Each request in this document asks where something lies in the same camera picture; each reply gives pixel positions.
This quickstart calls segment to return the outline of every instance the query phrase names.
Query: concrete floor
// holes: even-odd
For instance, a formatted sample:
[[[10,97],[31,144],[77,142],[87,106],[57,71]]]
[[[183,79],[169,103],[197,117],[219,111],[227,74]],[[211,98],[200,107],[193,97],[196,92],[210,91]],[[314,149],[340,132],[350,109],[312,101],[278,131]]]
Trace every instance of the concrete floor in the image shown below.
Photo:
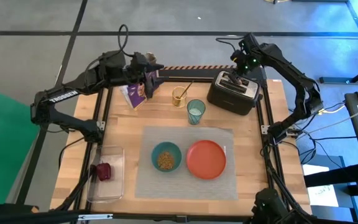
[[[0,30],[72,31],[82,0],[0,0]],[[351,0],[358,15],[358,0]],[[132,31],[239,31],[239,32],[330,32],[326,37],[258,37],[276,43],[284,56],[302,72],[317,80],[321,76],[353,77],[358,74],[358,27],[344,3],[283,2],[263,0],[92,0],[87,3],[80,31],[117,31],[125,23]],[[0,92],[29,105],[37,91],[55,84],[69,36],[0,36]],[[231,48],[214,41],[215,36],[132,36],[126,52],[153,52],[165,65],[230,64]],[[116,36],[77,37],[64,82],[74,79],[102,52],[118,49]],[[282,77],[267,68],[267,76]],[[288,107],[293,108],[293,87],[284,81]],[[358,85],[320,85],[324,105],[358,91]],[[76,99],[57,108],[73,114]],[[349,116],[346,110],[317,116],[308,130]],[[313,136],[354,135],[350,121]],[[66,134],[47,134],[26,204],[49,208],[57,176],[57,157]],[[346,165],[358,164],[355,139],[321,142],[330,155],[343,156]],[[311,142],[298,141],[301,151]]]

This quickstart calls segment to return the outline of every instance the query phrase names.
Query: wooden stick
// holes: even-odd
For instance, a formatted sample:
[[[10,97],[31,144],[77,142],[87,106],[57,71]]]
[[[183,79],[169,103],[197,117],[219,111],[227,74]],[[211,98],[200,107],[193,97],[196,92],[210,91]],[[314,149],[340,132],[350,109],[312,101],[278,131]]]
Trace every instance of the wooden stick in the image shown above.
[[[186,91],[189,89],[189,87],[191,86],[191,84],[193,84],[194,80],[191,81],[191,83],[186,87],[185,91],[183,91],[183,93],[180,95],[179,99],[181,99],[181,97],[183,96],[183,94],[186,93]]]

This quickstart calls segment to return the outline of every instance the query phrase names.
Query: gold cup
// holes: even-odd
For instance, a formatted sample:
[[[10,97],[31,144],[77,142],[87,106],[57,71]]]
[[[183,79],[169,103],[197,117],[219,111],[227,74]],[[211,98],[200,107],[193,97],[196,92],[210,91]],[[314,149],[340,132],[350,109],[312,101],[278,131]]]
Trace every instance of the gold cup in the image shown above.
[[[172,91],[172,104],[177,108],[184,107],[186,105],[187,92],[183,94],[186,88],[177,86]]]

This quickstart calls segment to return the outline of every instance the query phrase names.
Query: yellow black striped tape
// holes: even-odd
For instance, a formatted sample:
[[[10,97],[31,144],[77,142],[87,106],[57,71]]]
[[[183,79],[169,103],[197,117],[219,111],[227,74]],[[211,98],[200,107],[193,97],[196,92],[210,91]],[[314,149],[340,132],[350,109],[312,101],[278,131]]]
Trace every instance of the yellow black striped tape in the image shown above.
[[[217,69],[217,68],[234,68],[234,65],[194,65],[194,66],[167,66],[161,70],[194,70],[194,69]]]

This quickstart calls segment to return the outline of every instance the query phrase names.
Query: red object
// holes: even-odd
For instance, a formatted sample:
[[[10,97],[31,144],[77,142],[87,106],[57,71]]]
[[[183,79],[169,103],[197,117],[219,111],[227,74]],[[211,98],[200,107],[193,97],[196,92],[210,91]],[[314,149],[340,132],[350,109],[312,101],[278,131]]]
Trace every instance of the red object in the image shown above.
[[[96,173],[100,181],[109,180],[111,178],[111,166],[108,163],[98,164]]]
[[[223,149],[213,141],[201,140],[190,146],[186,156],[190,172],[201,179],[219,177],[226,166]]]

